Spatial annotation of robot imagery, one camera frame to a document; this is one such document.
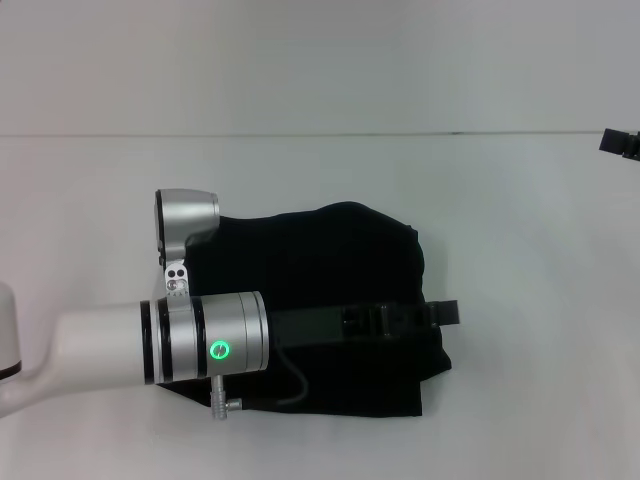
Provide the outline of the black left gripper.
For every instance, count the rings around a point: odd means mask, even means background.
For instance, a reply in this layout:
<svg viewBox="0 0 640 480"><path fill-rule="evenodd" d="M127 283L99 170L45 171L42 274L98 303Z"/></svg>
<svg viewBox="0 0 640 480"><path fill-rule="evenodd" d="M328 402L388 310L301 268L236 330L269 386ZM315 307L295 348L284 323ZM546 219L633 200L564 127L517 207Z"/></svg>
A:
<svg viewBox="0 0 640 480"><path fill-rule="evenodd" d="M383 339L431 335L458 325L456 300L415 304L332 306L268 313L271 350L340 344L344 339Z"/></svg>

